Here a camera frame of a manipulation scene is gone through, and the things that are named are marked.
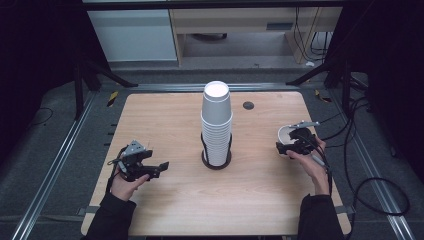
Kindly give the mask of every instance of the hand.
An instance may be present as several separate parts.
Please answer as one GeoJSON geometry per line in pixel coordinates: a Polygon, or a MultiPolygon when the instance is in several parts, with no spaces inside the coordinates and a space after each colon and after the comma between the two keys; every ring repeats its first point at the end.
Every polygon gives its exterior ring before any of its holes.
{"type": "Polygon", "coordinates": [[[141,186],[147,179],[149,179],[149,174],[141,176],[139,179],[136,179],[134,182],[127,182],[119,174],[119,167],[115,170],[115,178],[112,182],[112,187],[110,192],[117,198],[127,202],[132,197],[135,190],[138,190],[138,187],[141,186]]]}
{"type": "MultiPolygon", "coordinates": [[[[315,137],[315,139],[319,145],[318,149],[322,149],[322,152],[324,153],[326,145],[325,142],[318,137],[315,137]]],[[[299,161],[305,172],[312,178],[312,182],[315,186],[315,195],[330,195],[327,172],[322,166],[312,159],[311,155],[302,155],[291,150],[287,150],[286,154],[299,161]]],[[[312,151],[312,154],[321,158],[321,155],[319,155],[319,153],[315,150],[312,151]]]]}

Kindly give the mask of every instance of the white cabinet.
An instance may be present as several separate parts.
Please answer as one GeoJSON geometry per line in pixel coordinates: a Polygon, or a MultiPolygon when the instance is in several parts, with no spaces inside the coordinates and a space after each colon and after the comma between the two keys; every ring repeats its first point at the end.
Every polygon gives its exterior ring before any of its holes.
{"type": "Polygon", "coordinates": [[[177,61],[168,10],[89,11],[88,15],[108,62],[177,61]]]}
{"type": "Polygon", "coordinates": [[[285,32],[295,61],[302,63],[305,61],[304,51],[311,45],[314,33],[332,32],[341,10],[341,7],[303,7],[298,11],[295,8],[228,8],[175,9],[170,12],[180,62],[185,34],[285,32]]]}

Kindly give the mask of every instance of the table surface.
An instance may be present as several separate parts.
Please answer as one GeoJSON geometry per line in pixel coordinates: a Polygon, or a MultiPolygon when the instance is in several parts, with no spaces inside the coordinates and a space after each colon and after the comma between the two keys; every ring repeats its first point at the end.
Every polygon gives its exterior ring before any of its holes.
{"type": "MultiPolygon", "coordinates": [[[[153,150],[144,165],[169,161],[159,179],[142,185],[130,235],[296,235],[300,203],[314,193],[300,164],[278,155],[281,126],[310,121],[298,92],[232,92],[232,160],[211,170],[201,160],[202,93],[133,94],[127,99],[90,206],[98,206],[119,150],[132,140],[153,150]],[[243,103],[254,103],[252,110],[243,103]]],[[[333,187],[335,206],[342,205],[333,187]]],[[[94,217],[88,213],[83,234],[94,217]]],[[[351,227],[339,214],[342,230],[351,227]]]]}

